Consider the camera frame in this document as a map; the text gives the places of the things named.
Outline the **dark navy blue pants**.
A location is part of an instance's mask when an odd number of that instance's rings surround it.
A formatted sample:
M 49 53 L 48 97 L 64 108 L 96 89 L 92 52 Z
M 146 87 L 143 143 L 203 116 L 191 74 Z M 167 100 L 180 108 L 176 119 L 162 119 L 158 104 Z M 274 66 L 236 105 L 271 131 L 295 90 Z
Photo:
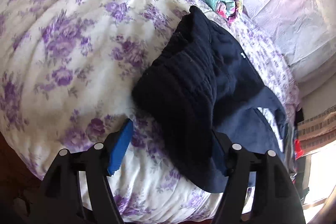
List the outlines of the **dark navy blue pants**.
M 191 6 L 161 55 L 135 84 L 135 105 L 157 122 L 165 149 L 197 187 L 226 187 L 226 149 L 214 133 L 252 152 L 280 152 L 286 113 L 239 42 Z

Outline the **purple floral bed quilt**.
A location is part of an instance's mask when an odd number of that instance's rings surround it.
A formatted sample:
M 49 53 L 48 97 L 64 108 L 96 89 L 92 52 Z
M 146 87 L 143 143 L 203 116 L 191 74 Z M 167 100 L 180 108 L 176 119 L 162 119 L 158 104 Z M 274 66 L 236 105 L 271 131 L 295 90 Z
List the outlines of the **purple floral bed quilt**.
M 221 199 L 182 177 L 131 90 L 190 6 L 227 29 L 284 106 L 298 87 L 272 40 L 243 16 L 228 25 L 204 0 L 1 0 L 1 133 L 37 178 L 62 148 L 80 152 L 126 118 L 134 137 L 108 179 L 127 222 L 212 218 Z

